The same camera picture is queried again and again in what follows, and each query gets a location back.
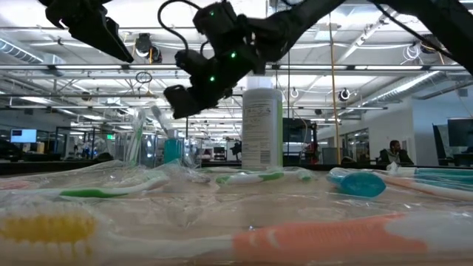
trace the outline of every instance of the bottle label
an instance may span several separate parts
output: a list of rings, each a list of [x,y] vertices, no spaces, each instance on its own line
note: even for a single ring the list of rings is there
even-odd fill
[[[274,139],[274,102],[252,100],[243,109],[242,164],[248,166],[271,166],[271,142]]]

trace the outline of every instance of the white plastic bottle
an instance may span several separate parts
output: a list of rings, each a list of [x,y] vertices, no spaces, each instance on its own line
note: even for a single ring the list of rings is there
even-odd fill
[[[276,89],[243,93],[242,167],[282,166],[282,94]]]

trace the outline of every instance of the bristles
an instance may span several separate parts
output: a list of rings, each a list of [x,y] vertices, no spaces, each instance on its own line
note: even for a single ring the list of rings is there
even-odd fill
[[[19,260],[70,261],[92,255],[99,221],[82,205],[48,203],[0,214],[0,253]]]

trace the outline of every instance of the security camera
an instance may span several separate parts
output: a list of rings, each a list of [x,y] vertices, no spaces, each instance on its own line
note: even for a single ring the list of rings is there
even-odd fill
[[[140,33],[135,42],[135,51],[138,56],[145,59],[150,59],[153,64],[160,64],[163,62],[163,56],[158,47],[151,42],[151,34]]]
[[[338,93],[338,99],[340,101],[347,101],[350,98],[350,91],[347,88],[344,88]]]

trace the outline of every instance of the orange toothbrush handle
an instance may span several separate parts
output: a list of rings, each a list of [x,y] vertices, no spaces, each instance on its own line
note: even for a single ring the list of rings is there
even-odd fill
[[[307,263],[376,254],[425,253],[427,245],[386,232],[389,221],[404,214],[343,222],[292,223],[234,236],[236,259]]]

